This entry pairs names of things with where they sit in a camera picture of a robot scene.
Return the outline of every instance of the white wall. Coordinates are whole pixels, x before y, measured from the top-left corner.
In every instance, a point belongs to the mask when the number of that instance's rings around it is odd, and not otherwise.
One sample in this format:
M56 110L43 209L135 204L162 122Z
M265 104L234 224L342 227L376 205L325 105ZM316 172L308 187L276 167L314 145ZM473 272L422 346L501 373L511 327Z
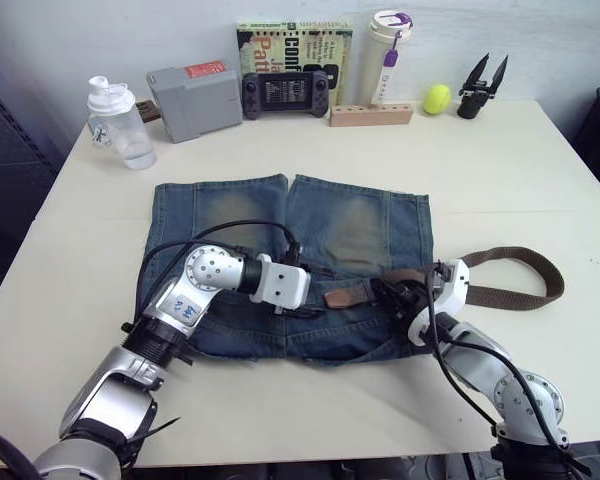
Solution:
M351 21L351 100L360 33L388 7L415 24L393 98L421 98L436 82L457 90L487 51L490 78L509 54L498 97L538 99L570 136L600 86L600 0L0 0L0 70L37 101L66 152L86 118L90 76L127 82L148 98L150 70L216 58L238 66L237 21Z

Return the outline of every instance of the book cover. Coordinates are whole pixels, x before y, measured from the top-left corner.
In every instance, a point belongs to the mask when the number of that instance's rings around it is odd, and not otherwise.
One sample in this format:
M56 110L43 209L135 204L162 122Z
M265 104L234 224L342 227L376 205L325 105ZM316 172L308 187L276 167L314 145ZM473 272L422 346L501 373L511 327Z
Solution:
M353 28L345 22L239 23L240 67L245 73L323 70L329 105L340 105Z

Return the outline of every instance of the blue denim fabric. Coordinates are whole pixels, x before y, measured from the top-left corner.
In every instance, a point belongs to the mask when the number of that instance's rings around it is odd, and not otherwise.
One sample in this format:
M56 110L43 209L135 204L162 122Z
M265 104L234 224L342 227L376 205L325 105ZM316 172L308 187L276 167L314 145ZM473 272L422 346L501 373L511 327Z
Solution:
M283 175L193 185L156 187L147 251L190 238L219 223L258 218L286 224L303 245L303 258L330 267L334 277L312 273L307 305L314 318L298 312L274 314L271 305L223 291L190 339L194 349L219 358L299 358L321 364L389 360L420 353L404 328L378 307L330 310L325 292L360 283L387 269L431 263L433 239L427 196L386 192L297 176L287 195ZM210 236L279 258L282 234L263 226L241 226ZM144 291L173 252L150 265Z

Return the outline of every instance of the yellow ball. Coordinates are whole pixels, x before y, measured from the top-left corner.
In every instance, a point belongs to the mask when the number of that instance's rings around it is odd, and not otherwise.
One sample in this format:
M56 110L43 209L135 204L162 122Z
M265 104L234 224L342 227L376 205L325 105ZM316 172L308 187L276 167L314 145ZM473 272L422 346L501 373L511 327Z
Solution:
M450 103L451 89L446 85L437 84L429 89L422 108L425 112L436 115L444 112Z

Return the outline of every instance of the belt strap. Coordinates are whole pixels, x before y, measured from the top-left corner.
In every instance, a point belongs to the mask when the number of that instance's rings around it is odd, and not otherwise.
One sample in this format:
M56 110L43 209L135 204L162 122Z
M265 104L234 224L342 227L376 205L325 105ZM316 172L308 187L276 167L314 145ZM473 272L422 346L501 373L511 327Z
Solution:
M515 259L524 262L535 270L544 280L546 287L545 296L530 295L528 293L514 292L499 288L469 285L466 303L482 307L499 308L501 310L533 310L560 298L564 292L564 280L560 271L547 258L525 247L496 247L491 250L474 252L462 257L469 268L480 265L489 260L503 258ZM424 283L424 274L415 269L398 269L385 272L380 278L390 283L405 280L416 280ZM375 300L373 292L366 284L349 288L339 288L324 295L329 308L348 308L359 303Z

